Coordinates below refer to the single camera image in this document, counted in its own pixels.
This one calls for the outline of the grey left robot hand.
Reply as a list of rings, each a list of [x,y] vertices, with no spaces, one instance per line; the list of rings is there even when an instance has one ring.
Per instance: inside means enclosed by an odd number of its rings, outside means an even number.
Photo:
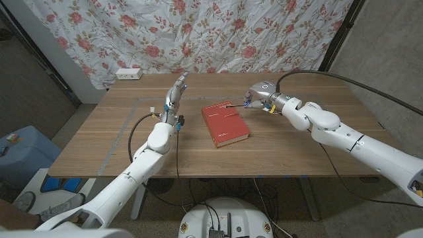
[[[186,89],[185,80],[189,72],[185,71],[168,90],[165,97],[164,111],[161,115],[161,121],[170,125],[174,125],[177,112],[180,106],[181,96]]]

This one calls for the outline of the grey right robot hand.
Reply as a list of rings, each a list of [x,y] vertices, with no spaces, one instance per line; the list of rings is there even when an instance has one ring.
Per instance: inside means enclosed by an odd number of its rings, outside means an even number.
[[[245,93],[244,107],[269,111],[278,96],[280,93],[276,92],[275,84],[268,81],[259,82]]]

